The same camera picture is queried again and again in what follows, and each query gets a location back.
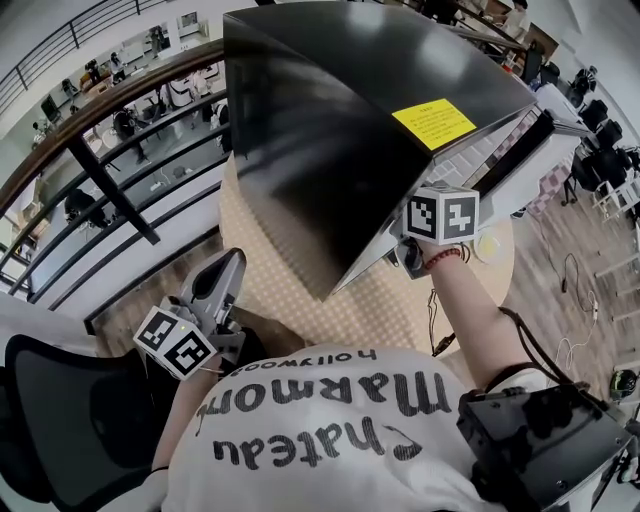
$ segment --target desk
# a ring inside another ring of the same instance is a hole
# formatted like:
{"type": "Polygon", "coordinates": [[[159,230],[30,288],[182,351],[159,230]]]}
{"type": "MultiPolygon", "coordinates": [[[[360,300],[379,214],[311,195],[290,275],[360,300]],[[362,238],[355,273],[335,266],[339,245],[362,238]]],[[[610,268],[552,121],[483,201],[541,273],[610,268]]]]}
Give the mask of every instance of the desk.
{"type": "MultiPolygon", "coordinates": [[[[220,229],[225,248],[240,247],[247,256],[237,306],[278,320],[312,343],[431,353],[427,312],[431,278],[411,281],[402,267],[382,259],[325,302],[315,299],[276,252],[240,195],[233,157],[222,183],[220,229]]],[[[502,304],[513,275],[511,221],[494,229],[504,251],[502,261],[486,265],[472,256],[469,265],[496,303],[502,304]]],[[[452,332],[440,304],[434,331],[436,344],[452,332]]],[[[458,348],[454,342],[444,355],[458,348]]]]}

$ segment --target wooden handrail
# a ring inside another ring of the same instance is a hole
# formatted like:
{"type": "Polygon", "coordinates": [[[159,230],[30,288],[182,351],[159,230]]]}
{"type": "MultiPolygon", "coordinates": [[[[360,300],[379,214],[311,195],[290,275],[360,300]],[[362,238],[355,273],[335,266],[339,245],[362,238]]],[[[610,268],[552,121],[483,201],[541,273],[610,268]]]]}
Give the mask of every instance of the wooden handrail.
{"type": "Polygon", "coordinates": [[[496,46],[502,46],[504,48],[508,48],[510,50],[514,50],[516,52],[524,52],[526,51],[525,47],[520,43],[512,43],[511,41],[506,41],[496,36],[491,36],[489,34],[481,34],[480,32],[476,32],[475,30],[469,30],[466,28],[460,27],[451,27],[449,25],[443,25],[444,28],[453,32],[454,34],[462,37],[463,39],[467,39],[468,41],[479,41],[482,43],[490,43],[496,46]]]}
{"type": "Polygon", "coordinates": [[[224,58],[221,39],[197,46],[167,60],[166,64],[112,87],[89,102],[39,144],[0,188],[0,216],[3,216],[25,188],[55,160],[78,135],[92,129],[115,110],[164,84],[202,69],[224,58]]]}

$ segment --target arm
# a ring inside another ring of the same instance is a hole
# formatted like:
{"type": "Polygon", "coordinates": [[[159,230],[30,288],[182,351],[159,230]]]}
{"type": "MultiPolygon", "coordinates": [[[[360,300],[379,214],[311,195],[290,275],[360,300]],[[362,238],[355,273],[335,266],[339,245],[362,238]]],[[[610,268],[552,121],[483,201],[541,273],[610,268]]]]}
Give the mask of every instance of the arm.
{"type": "Polygon", "coordinates": [[[507,21],[507,18],[509,16],[507,14],[492,14],[491,15],[491,20],[494,24],[496,23],[504,23],[505,21],[507,21]]]}
{"type": "MultiPolygon", "coordinates": [[[[220,366],[220,356],[215,356],[214,362],[206,366],[217,369],[220,366]]],[[[173,399],[169,418],[160,436],[156,454],[153,457],[152,470],[169,466],[178,441],[184,434],[189,422],[207,396],[207,393],[218,382],[218,375],[207,371],[197,371],[189,379],[182,381],[173,399]]]]}
{"type": "MultiPolygon", "coordinates": [[[[425,263],[447,249],[419,242],[425,263]]],[[[456,333],[475,383],[486,386],[502,370],[529,362],[513,321],[502,314],[473,271],[448,257],[431,271],[440,304],[456,333]]]]}

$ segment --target hand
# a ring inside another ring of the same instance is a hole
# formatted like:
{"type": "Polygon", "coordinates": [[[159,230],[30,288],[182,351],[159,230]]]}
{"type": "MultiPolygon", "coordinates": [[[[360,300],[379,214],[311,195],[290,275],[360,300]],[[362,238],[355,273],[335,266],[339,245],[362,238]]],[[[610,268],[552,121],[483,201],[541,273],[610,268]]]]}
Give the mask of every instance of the hand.
{"type": "Polygon", "coordinates": [[[209,359],[202,365],[202,368],[209,368],[209,370],[219,370],[222,363],[222,355],[218,352],[215,356],[209,359]]]}
{"type": "Polygon", "coordinates": [[[418,247],[422,250],[422,260],[425,264],[437,254],[453,248],[452,245],[436,245],[424,240],[416,240],[416,242],[418,242],[418,247]]]}

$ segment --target yellow object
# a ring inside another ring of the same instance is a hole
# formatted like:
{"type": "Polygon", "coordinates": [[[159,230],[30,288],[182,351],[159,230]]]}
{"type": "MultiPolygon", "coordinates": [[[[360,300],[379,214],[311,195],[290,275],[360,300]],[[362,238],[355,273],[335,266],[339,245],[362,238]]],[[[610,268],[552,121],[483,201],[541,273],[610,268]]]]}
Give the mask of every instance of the yellow object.
{"type": "Polygon", "coordinates": [[[429,149],[437,149],[476,129],[449,100],[436,100],[393,113],[429,149]]]}
{"type": "Polygon", "coordinates": [[[487,265],[499,263],[502,259],[502,247],[492,228],[488,228],[475,239],[473,251],[476,257],[487,265]]]}

